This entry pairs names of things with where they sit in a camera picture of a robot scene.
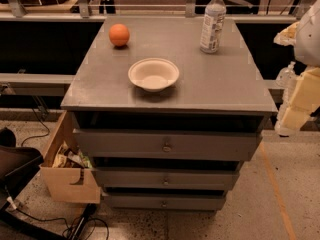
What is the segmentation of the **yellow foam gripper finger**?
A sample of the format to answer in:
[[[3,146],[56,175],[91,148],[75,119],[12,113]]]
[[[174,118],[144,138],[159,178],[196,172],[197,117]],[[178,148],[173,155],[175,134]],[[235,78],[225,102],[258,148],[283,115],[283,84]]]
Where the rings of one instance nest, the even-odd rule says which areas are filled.
[[[282,46],[294,46],[296,44],[296,35],[299,21],[292,23],[287,28],[279,32],[273,39],[273,42]]]
[[[320,68],[307,67],[297,78],[281,125],[291,130],[300,130],[311,114],[320,107]]]

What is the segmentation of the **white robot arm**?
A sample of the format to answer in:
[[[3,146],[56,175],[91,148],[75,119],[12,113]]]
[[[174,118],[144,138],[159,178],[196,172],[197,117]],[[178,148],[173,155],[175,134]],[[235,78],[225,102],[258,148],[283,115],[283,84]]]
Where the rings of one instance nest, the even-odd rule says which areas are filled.
[[[320,0],[317,0],[302,18],[282,30],[274,43],[294,48],[294,58],[306,65],[297,76],[294,62],[283,68],[276,79],[284,88],[275,131],[289,136],[299,131],[320,107]]]

